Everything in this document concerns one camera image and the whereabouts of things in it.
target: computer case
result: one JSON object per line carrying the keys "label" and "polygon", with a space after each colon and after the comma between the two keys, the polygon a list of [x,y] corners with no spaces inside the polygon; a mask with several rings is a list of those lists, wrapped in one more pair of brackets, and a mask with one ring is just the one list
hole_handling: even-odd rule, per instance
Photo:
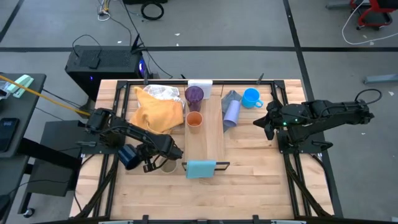
{"label": "computer case", "polygon": [[[129,46],[82,46],[76,45],[69,55],[65,71],[88,95],[96,101],[101,80],[151,78],[140,51],[135,53]],[[98,55],[99,64],[93,67]]]}

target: purple cup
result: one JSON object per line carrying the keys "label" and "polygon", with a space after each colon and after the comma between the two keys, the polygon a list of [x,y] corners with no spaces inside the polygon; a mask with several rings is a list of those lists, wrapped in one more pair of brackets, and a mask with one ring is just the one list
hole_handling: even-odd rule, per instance
{"label": "purple cup", "polygon": [[203,90],[199,86],[191,86],[185,90],[185,98],[190,111],[200,111],[203,95]]}
{"label": "purple cup", "polygon": [[231,100],[226,110],[223,123],[228,127],[235,127],[238,124],[241,103],[238,100]]}

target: gray cloth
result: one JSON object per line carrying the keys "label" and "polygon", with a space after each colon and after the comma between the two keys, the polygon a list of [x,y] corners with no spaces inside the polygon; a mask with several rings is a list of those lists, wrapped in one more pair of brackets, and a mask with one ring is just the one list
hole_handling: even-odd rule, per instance
{"label": "gray cloth", "polygon": [[[222,108],[222,111],[223,111],[223,120],[224,120],[225,113],[228,110],[228,107],[229,107],[229,104],[231,103],[231,101],[232,100],[241,101],[241,99],[242,99],[242,96],[239,93],[237,93],[235,90],[229,91],[229,93],[226,96],[224,96],[223,99],[221,99],[221,108]],[[230,127],[223,125],[224,132],[226,132],[226,130],[228,130],[228,128],[230,128]]]}

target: floor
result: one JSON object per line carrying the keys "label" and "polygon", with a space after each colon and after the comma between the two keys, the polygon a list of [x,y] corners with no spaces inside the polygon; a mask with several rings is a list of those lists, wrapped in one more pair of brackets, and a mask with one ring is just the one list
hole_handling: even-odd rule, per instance
{"label": "floor", "polygon": [[[170,0],[163,5],[165,15],[159,21],[141,22],[136,16],[132,18],[146,46],[171,47],[170,51],[152,52],[152,56],[174,78],[179,78],[180,74],[187,78],[258,78],[264,73],[264,78],[302,79],[308,97],[313,93],[317,99],[330,101],[353,100],[357,92],[369,87],[380,89],[384,97],[369,106],[375,118],[368,125],[341,126],[326,131],[325,138],[334,144],[329,154],[343,215],[373,220],[398,217],[398,176],[395,172],[398,148],[394,136],[398,125],[395,119],[398,95],[394,93],[398,93],[398,86],[363,84],[365,76],[396,73],[398,51],[383,52],[386,49],[378,47],[398,47],[397,38],[363,45],[378,52],[348,52],[353,46],[345,43],[341,36],[341,28],[349,16],[348,9],[329,11],[325,9],[326,0],[289,0],[292,13],[289,19],[293,18],[298,37],[294,41],[284,2],[287,1]],[[0,30],[17,4],[18,0],[0,2]],[[97,7],[96,0],[23,1],[0,42],[0,70],[45,73],[47,90],[83,104],[87,96],[64,71],[73,40],[90,34],[101,45],[129,44],[126,29],[113,21],[97,20]],[[140,6],[128,7],[131,11],[139,11]],[[112,1],[110,10],[114,19],[132,28],[119,2]],[[392,17],[397,21],[398,13],[393,13]],[[345,29],[345,36],[351,42],[384,37],[398,30],[398,22],[379,32],[357,31],[355,26],[353,18]],[[302,60],[299,63],[297,55],[300,56],[301,51],[296,52],[294,48],[297,41],[306,49],[302,52],[306,67]],[[95,45],[90,39],[81,39],[77,44]],[[176,46],[210,47],[182,52],[176,51]],[[214,51],[211,46],[226,46],[226,50]],[[257,50],[252,46],[269,48]],[[24,47],[37,49],[15,52],[23,51]],[[329,48],[319,52],[319,47]],[[336,51],[334,47],[343,50],[333,52]],[[166,77],[153,62],[150,67]],[[364,97],[370,100],[375,95]],[[80,119],[74,112],[45,100],[39,100],[37,107],[65,120]],[[40,141],[45,122],[55,120],[36,110],[26,137]],[[65,198],[34,195],[30,207],[36,208],[36,214],[30,219],[22,218],[16,214],[16,209],[23,190],[21,187],[18,191],[19,198],[8,223],[48,222],[68,217],[73,194]]]}

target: black desk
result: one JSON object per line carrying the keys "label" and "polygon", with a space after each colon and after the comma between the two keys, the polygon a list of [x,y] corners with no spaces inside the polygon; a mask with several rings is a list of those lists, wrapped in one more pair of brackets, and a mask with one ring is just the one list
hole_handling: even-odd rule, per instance
{"label": "black desk", "polygon": [[[2,74],[11,80],[17,80],[23,74]],[[35,80],[30,85],[30,89],[41,92],[44,86],[46,76],[44,74],[29,74]],[[12,139],[9,151],[15,151],[19,147],[21,139],[25,135],[26,128],[32,117],[37,104],[38,96],[25,92],[19,99],[12,95],[0,101],[0,119],[1,118],[19,118],[19,125]],[[14,188],[18,187],[22,176],[24,175],[29,156],[10,155],[5,152],[0,158],[0,195],[8,194]],[[16,191],[11,194],[11,204],[14,201]],[[5,223],[11,206],[0,223]]]}

